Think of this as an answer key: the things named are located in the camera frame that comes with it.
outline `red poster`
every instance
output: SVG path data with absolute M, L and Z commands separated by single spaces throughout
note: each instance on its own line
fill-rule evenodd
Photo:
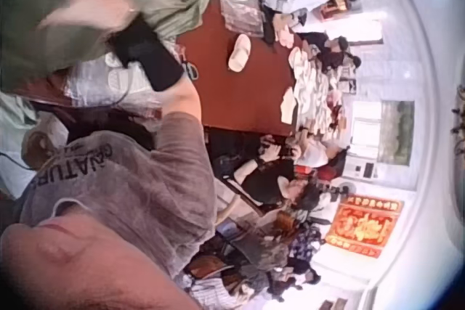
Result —
M 399 219 L 402 201 L 350 195 L 339 205 L 326 242 L 378 258 Z

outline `gray t-shirt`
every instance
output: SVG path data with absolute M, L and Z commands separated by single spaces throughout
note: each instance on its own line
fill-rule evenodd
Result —
M 214 232 L 213 174 L 203 129 L 167 115 L 148 152 L 101 131 L 69 144 L 29 184 L 20 222 L 35 226 L 78 203 L 174 276 Z

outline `paper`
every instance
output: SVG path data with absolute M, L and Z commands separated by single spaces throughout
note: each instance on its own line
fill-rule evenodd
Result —
M 292 116 L 294 115 L 294 108 L 296 107 L 297 103 L 294 99 L 294 93 L 292 88 L 289 87 L 284 96 L 283 102 L 281 103 L 281 122 L 287 123 L 288 125 L 292 124 Z

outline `red table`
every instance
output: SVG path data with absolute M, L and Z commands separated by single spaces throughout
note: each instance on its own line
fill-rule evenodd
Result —
M 251 56 L 241 73 L 227 68 L 238 33 L 225 27 L 219 0 L 211 0 L 203 25 L 179 37 L 187 60 L 197 66 L 195 86 L 206 126 L 238 131 L 288 135 L 294 127 L 281 123 L 280 105 L 294 85 L 288 64 L 290 50 L 252 38 Z

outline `window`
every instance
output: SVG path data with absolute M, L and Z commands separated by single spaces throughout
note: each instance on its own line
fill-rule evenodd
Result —
M 345 36 L 352 46 L 383 44 L 381 21 L 369 16 L 351 15 L 328 21 L 325 29 L 330 38 Z
M 351 132 L 349 153 L 360 158 L 377 159 L 381 138 L 381 102 L 354 102 Z

